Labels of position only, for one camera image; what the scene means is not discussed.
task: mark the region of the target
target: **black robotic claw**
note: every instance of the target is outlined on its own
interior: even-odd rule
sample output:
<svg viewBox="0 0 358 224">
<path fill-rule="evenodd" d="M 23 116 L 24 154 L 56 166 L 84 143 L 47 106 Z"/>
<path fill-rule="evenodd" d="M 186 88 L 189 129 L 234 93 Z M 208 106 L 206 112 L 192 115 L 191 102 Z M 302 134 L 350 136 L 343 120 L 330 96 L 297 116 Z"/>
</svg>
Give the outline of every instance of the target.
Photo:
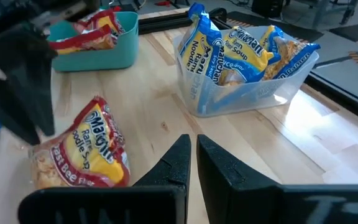
<svg viewBox="0 0 358 224">
<path fill-rule="evenodd" d="M 186 223 L 190 155 L 182 135 L 132 187 L 36 191 L 20 204 L 19 221 Z M 358 223 L 358 185 L 281 185 L 204 135 L 197 160 L 210 223 Z"/>
</svg>

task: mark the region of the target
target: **teal bin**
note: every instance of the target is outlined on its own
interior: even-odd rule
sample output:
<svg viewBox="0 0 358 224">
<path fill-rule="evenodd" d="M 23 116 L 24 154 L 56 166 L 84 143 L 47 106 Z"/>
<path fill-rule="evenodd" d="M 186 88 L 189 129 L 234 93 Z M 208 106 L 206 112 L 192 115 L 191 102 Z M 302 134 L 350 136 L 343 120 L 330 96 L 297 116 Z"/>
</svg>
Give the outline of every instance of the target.
<svg viewBox="0 0 358 224">
<path fill-rule="evenodd" d="M 139 52 L 139 27 L 137 13 L 116 12 L 126 31 L 118 37 L 111 50 L 89 50 L 59 55 L 52 60 L 52 67 L 59 72 L 77 72 L 127 68 L 135 63 Z M 61 21 L 50 27 L 48 40 L 56 41 L 77 35 L 72 25 Z"/>
</svg>

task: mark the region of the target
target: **clear plastic bin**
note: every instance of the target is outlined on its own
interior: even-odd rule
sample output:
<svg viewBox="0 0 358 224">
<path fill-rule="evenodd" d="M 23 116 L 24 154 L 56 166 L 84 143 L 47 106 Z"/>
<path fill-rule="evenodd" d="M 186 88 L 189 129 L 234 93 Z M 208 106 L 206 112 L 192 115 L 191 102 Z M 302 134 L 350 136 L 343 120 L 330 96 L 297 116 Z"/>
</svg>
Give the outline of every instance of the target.
<svg viewBox="0 0 358 224">
<path fill-rule="evenodd" d="M 266 30 L 266 26 L 247 28 L 247 31 L 255 38 L 262 37 Z M 285 38 L 295 40 L 288 34 L 285 34 Z M 299 71 L 288 78 L 245 83 L 237 86 L 218 86 L 209 77 L 189 72 L 184 67 L 177 50 L 181 39 L 182 36 L 179 36 L 173 41 L 179 87 L 186 107 L 191 114 L 199 117 L 236 113 L 289 103 L 319 58 L 318 53 L 313 52 Z"/>
</svg>

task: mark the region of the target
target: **instant noodle soup package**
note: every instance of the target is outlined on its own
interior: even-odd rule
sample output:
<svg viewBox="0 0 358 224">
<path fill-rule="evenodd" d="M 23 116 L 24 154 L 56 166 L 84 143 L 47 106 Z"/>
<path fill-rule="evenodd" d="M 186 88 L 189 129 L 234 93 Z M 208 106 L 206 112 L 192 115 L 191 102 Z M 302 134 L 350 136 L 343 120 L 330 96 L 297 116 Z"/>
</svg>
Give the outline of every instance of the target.
<svg viewBox="0 0 358 224">
<path fill-rule="evenodd" d="M 33 148 L 37 189 L 48 187 L 125 187 L 129 165 L 125 141 L 109 106 L 95 96 L 61 135 Z"/>
</svg>

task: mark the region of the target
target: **wood grain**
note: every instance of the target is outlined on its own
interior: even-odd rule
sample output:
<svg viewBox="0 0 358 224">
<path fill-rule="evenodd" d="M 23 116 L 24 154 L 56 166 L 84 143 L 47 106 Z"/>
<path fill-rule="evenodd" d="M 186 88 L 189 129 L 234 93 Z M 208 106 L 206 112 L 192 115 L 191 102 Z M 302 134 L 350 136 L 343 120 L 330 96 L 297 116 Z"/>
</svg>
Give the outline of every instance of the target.
<svg viewBox="0 0 358 224">
<path fill-rule="evenodd" d="M 156 12 L 141 18 L 177 12 Z M 126 139 L 131 184 L 150 170 L 179 135 L 206 134 L 243 162 L 283 184 L 358 184 L 358 117 L 303 85 L 290 104 L 212 118 L 186 109 L 177 85 L 172 39 L 186 28 L 140 36 L 130 68 L 52 73 L 56 134 L 94 95 L 110 105 Z M 17 223 L 17 206 L 34 190 L 28 147 L 0 131 L 0 224 Z M 208 223 L 192 150 L 188 223 Z"/>
</svg>

